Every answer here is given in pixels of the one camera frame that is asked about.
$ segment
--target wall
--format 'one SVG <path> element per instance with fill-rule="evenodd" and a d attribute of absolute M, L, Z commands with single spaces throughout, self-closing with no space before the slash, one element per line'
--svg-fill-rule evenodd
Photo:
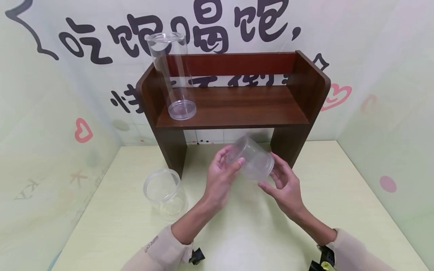
<path fill-rule="evenodd" d="M 0 27 L 0 269 L 50 270 L 120 141 L 24 27 Z"/>
<path fill-rule="evenodd" d="M 10 8 L 22 1 L 10 1 Z M 189 36 L 188 49 L 193 54 L 302 50 L 334 83 L 309 139 L 334 140 L 352 112 L 347 104 L 356 96 L 352 87 L 380 35 L 377 26 L 384 25 L 397 2 L 25 0 L 26 8 L 18 17 L 49 50 L 48 61 L 73 71 L 66 79 L 87 89 L 110 117 L 124 145 L 156 144 L 131 89 L 151 64 L 145 37 L 172 29 Z M 215 79 L 195 78 L 194 82 L 210 86 L 271 83 L 270 77 L 257 75 L 235 81 Z M 283 75 L 273 79 L 275 84 L 285 81 Z M 262 141 L 270 140 L 272 130 L 260 132 Z M 244 133 L 198 131 L 186 136 L 191 144 L 203 144 L 231 142 Z"/>
<path fill-rule="evenodd" d="M 360 74 L 338 138 L 372 191 L 434 270 L 434 5 L 400 1 Z"/>

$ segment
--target sleeve cuff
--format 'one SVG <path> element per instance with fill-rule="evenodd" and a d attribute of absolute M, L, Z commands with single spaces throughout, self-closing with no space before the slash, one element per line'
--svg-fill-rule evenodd
<path fill-rule="evenodd" d="M 171 266 L 176 269 L 180 263 L 188 263 L 190 260 L 193 252 L 193 242 L 189 245 L 181 244 L 173 236 L 171 227 L 172 225 L 165 227 L 143 249 L 160 265 Z"/>
<path fill-rule="evenodd" d="M 365 245 L 342 229 L 336 240 L 327 245 L 335 253 L 335 269 L 346 271 L 362 271 L 367 256 Z"/>

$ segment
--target transparent cylinder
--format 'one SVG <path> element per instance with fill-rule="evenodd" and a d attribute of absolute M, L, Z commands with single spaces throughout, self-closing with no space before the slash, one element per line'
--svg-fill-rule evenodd
<path fill-rule="evenodd" d="M 274 167 L 274 158 L 249 136 L 238 139 L 227 153 L 225 163 L 232 164 L 243 157 L 246 162 L 240 172 L 248 179 L 264 181 Z"/>
<path fill-rule="evenodd" d="M 185 36 L 181 33 L 156 33 L 147 37 L 154 66 L 162 74 L 167 93 L 164 93 L 171 118 L 182 121 L 196 114 L 192 93 L 192 78 L 183 55 L 188 54 Z M 172 86 L 171 76 L 175 77 Z"/>
<path fill-rule="evenodd" d="M 167 222 L 175 222 L 187 212 L 187 196 L 174 170 L 162 169 L 152 173 L 143 185 L 143 193 Z"/>

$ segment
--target hand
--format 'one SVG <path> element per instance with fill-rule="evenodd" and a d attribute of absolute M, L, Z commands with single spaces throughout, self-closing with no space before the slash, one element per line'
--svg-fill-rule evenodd
<path fill-rule="evenodd" d="M 274 168 L 270 175 L 276 188 L 267 182 L 260 182 L 258 185 L 276 200 L 279 208 L 289 219 L 295 220 L 307 211 L 301 198 L 300 180 L 287 162 L 272 152 L 271 156 L 274 158 Z"/>
<path fill-rule="evenodd" d="M 216 153 L 208 168 L 207 187 L 203 199 L 220 211 L 229 198 L 230 186 L 241 169 L 245 160 L 239 158 L 229 166 L 225 164 L 225 158 L 232 146 L 226 146 Z"/>

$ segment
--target wooden shelf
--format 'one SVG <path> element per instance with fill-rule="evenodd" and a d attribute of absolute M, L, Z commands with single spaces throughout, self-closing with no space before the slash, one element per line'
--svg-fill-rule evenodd
<path fill-rule="evenodd" d="M 186 130 L 309 124 L 286 85 L 190 90 L 196 101 L 196 115 L 185 121 L 176 121 L 164 107 L 158 118 L 157 128 Z"/>
<path fill-rule="evenodd" d="M 167 78 L 151 64 L 137 82 L 137 98 L 167 166 L 180 176 L 187 152 L 184 130 L 192 129 L 274 128 L 271 149 L 293 166 L 331 85 L 300 51 L 168 55 L 156 61 L 171 77 L 180 75 L 180 66 L 191 76 L 288 75 L 284 86 L 191 88 L 197 113 L 176 121 L 166 106 Z"/>

